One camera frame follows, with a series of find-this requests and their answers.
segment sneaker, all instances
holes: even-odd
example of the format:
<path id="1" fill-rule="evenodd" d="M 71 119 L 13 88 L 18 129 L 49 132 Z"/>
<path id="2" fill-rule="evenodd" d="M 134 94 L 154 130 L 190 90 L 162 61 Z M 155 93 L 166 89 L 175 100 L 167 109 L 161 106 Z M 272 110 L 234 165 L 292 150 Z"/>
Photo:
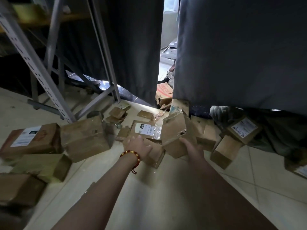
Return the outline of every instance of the sneaker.
<path id="1" fill-rule="evenodd" d="M 174 88 L 175 71 L 173 72 L 166 71 L 166 72 L 167 72 L 166 78 L 169 78 L 168 84 L 170 85 L 170 87 Z"/>

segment red beaded bracelet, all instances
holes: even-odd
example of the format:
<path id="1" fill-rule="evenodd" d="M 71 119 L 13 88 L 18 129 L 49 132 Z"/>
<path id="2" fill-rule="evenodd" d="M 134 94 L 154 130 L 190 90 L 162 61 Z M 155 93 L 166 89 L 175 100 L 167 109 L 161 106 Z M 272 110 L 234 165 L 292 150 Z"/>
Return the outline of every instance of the red beaded bracelet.
<path id="1" fill-rule="evenodd" d="M 135 166 L 132 168 L 132 170 L 131 170 L 131 172 L 133 173 L 133 174 L 136 174 L 136 172 L 135 172 L 135 168 L 140 164 L 140 161 L 141 161 L 141 158 L 140 158 L 140 155 L 137 153 L 137 152 L 135 152 L 135 151 L 132 151 L 132 150 L 127 150 L 127 151 L 124 151 L 121 155 L 120 155 L 120 157 L 119 158 L 121 158 L 123 155 L 125 155 L 126 153 L 129 153 L 129 152 L 132 152 L 134 155 L 136 155 L 136 157 L 138 158 L 138 161 L 136 162 L 136 164 L 135 164 Z"/>

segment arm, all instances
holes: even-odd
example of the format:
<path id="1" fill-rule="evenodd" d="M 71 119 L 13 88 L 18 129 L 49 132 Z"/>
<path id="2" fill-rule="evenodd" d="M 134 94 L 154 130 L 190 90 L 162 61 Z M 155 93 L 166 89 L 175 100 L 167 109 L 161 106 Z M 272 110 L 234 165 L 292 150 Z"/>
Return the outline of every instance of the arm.
<path id="1" fill-rule="evenodd" d="M 228 184 L 204 159 L 204 151 L 181 138 L 188 150 L 191 166 L 200 175 L 205 186 L 204 195 L 210 208 L 220 220 L 221 229 L 277 230 L 277 228 Z"/>
<path id="2" fill-rule="evenodd" d="M 136 151 L 141 160 L 151 151 L 141 136 L 128 142 L 128 150 Z M 105 229 L 117 197 L 137 162 L 132 153 L 122 156 L 98 182 L 57 222 L 52 230 L 98 230 Z"/>

